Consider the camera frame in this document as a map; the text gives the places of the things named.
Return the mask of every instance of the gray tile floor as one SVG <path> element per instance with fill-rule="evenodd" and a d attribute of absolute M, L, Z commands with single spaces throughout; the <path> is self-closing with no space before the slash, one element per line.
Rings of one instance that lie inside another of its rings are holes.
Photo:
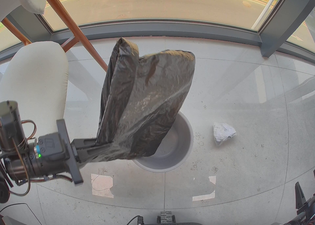
<path fill-rule="evenodd" d="M 294 184 L 300 182 L 307 199 L 315 192 L 315 66 L 281 53 L 263 58 L 258 47 L 231 42 L 128 39 L 140 55 L 182 49 L 196 56 L 193 83 L 181 109 L 194 131 L 188 159 L 167 173 L 148 172 L 127 160 L 91 163 L 81 170 L 84 184 L 79 187 L 62 180 L 33 184 L 29 195 L 12 196 L 8 204 L 28 203 L 49 225 L 124 225 L 135 215 L 144 216 L 146 224 L 156 223 L 163 210 L 172 211 L 177 222 L 204 225 L 270 225 L 292 219 Z M 116 40 L 92 43 L 108 62 Z M 64 117 L 69 137 L 95 137 L 105 72 L 80 44 L 67 56 Z M 6 65 L 0 65 L 0 73 Z M 215 121 L 234 126 L 238 135 L 216 147 Z M 92 194 L 91 174 L 112 177 L 113 198 Z M 216 176 L 215 184 L 209 176 Z M 213 191 L 212 199 L 192 200 Z M 37 224 L 22 205 L 2 215 Z"/>

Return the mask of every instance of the crumpled white trash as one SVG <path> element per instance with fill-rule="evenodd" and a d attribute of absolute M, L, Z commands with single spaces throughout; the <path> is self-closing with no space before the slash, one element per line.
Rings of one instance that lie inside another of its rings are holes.
<path fill-rule="evenodd" d="M 236 130 L 227 123 L 217 123 L 213 125 L 213 135 L 215 137 L 215 144 L 221 145 L 224 141 L 236 135 Z"/>

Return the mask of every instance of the wooden chair frame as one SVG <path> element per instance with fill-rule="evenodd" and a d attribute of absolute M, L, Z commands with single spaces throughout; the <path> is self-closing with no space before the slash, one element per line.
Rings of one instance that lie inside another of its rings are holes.
<path fill-rule="evenodd" d="M 91 42 L 83 34 L 79 26 L 71 18 L 65 7 L 62 5 L 60 0 L 47 0 L 52 9 L 61 18 L 61 20 L 66 24 L 66 26 L 72 31 L 73 36 L 65 41 L 61 47 L 67 52 L 71 47 L 73 47 L 77 42 L 85 47 L 85 49 L 92 55 L 92 57 L 97 61 L 97 63 L 102 67 L 105 72 L 107 72 L 107 64 L 101 58 L 99 53 L 95 50 Z M 32 43 L 28 38 L 25 37 L 7 18 L 2 20 L 2 24 L 14 34 L 24 45 Z"/>

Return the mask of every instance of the black cable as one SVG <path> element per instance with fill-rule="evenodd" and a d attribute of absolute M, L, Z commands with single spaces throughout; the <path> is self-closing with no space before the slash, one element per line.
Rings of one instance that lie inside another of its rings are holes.
<path fill-rule="evenodd" d="M 28 209 L 33 213 L 33 215 L 34 215 L 35 218 L 38 220 L 38 222 L 40 223 L 40 225 L 42 225 L 42 223 L 39 221 L 39 219 L 36 217 L 36 215 L 34 214 L 34 212 L 31 210 L 31 208 L 30 208 L 26 203 L 15 203 L 15 204 L 7 205 L 6 207 L 4 207 L 4 208 L 2 208 L 2 209 L 0 210 L 0 213 L 1 213 L 4 209 L 6 209 L 7 207 L 14 206 L 14 205 L 20 205 L 20 204 L 25 204 L 25 205 L 28 207 Z"/>
<path fill-rule="evenodd" d="M 135 216 L 135 217 L 133 217 L 128 223 L 127 223 L 127 225 L 129 225 L 135 218 L 137 218 L 137 217 L 140 217 L 140 215 L 137 215 L 137 216 Z"/>

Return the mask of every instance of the black plastic bag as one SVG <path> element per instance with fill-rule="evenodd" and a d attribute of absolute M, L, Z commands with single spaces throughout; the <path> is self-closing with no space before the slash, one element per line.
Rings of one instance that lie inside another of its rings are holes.
<path fill-rule="evenodd" d="M 194 71 L 190 52 L 165 50 L 139 57 L 138 46 L 120 38 L 102 89 L 99 148 L 92 161 L 153 155 L 176 119 Z"/>

